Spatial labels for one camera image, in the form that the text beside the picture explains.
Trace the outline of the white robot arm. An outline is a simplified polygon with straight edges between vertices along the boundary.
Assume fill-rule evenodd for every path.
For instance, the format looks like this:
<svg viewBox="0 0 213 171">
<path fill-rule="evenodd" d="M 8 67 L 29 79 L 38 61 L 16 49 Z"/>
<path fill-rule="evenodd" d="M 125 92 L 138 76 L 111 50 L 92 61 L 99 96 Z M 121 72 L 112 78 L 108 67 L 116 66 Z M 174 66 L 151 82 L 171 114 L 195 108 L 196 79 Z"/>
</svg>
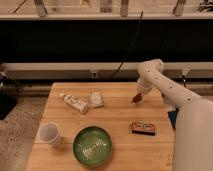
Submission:
<svg viewBox="0 0 213 171">
<path fill-rule="evenodd" d="M 161 59 L 141 62 L 138 92 L 155 86 L 179 112 L 176 119 L 172 171 L 213 171 L 213 101 L 162 74 Z"/>
</svg>

